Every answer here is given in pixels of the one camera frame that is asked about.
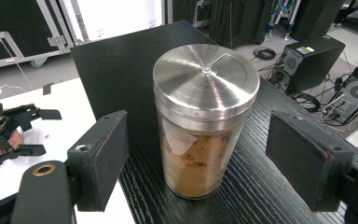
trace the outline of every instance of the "floor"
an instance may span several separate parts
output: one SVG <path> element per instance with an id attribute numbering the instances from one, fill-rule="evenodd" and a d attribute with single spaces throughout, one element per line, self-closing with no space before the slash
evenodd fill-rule
<path id="1" fill-rule="evenodd" d="M 236 48 L 235 50 L 248 60 L 251 60 L 256 70 L 263 69 L 274 64 L 278 57 L 271 61 L 261 61 L 255 59 L 253 54 L 254 49 L 266 47 L 273 49 L 277 53 L 282 53 L 285 45 L 296 42 L 295 40 L 283 40 L 281 38 L 283 33 L 283 28 L 277 27 L 273 31 L 272 36 L 269 36 L 268 40 L 264 41 L 261 45 L 247 45 Z M 343 25 L 339 28 L 333 26 L 328 35 L 346 44 L 346 48 L 344 49 L 345 53 L 340 55 L 329 73 L 330 79 L 334 79 L 348 74 L 358 66 L 358 32 L 351 29 L 351 27 L 345 27 Z M 45 65 L 41 68 L 34 68 L 28 63 L 21 63 L 20 67 L 23 72 L 16 65 L 0 67 L 0 88 L 3 91 L 1 99 L 21 94 L 25 91 L 40 89 L 50 83 L 60 83 L 78 77 L 71 54 L 48 58 Z M 265 78 L 266 73 L 266 71 L 260 71 L 259 75 Z M 325 81 L 320 86 L 304 92 L 311 95 L 318 95 L 333 85 L 332 82 Z M 318 99 L 321 103 L 327 104 L 333 95 L 333 90 L 327 91 L 318 96 Z M 314 116 L 319 119 L 320 113 L 315 113 Z M 345 138 L 358 129 L 358 118 L 349 125 L 331 128 Z"/>

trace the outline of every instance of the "jar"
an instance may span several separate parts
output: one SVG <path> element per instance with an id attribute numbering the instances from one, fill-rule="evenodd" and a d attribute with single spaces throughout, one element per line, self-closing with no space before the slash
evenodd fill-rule
<path id="1" fill-rule="evenodd" d="M 259 76 L 239 53 L 201 44 L 166 52 L 153 79 L 165 181 L 184 198 L 210 195 L 223 180 Z"/>

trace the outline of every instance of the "black table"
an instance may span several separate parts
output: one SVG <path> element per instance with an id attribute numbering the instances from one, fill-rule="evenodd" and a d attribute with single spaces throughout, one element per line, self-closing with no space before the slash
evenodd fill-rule
<path id="1" fill-rule="evenodd" d="M 127 110 L 130 157 L 120 176 L 137 223 L 342 222 L 340 213 L 312 214 L 265 155 L 271 110 L 287 111 L 324 127 L 307 111 L 261 80 L 224 180 L 208 199 L 174 195 L 162 173 L 153 66 L 166 51 L 188 44 L 214 44 L 181 21 L 75 47 L 72 53 L 95 118 Z M 354 161 L 358 166 L 358 153 Z"/>

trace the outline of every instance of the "transparent glass body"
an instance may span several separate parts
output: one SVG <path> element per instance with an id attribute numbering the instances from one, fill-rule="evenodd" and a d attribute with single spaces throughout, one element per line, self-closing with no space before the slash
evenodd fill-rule
<path id="1" fill-rule="evenodd" d="M 158 112 L 164 177 L 170 189 L 188 199 L 203 198 L 217 189 L 243 123 L 219 132 L 194 132 Z"/>

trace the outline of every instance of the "jar lid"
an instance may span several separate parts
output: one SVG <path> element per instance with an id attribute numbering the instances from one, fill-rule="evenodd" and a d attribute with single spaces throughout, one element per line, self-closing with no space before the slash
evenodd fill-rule
<path id="1" fill-rule="evenodd" d="M 205 44 L 163 54 L 153 79 L 158 110 L 196 131 L 222 130 L 243 121 L 260 83 L 253 66 L 239 53 Z"/>

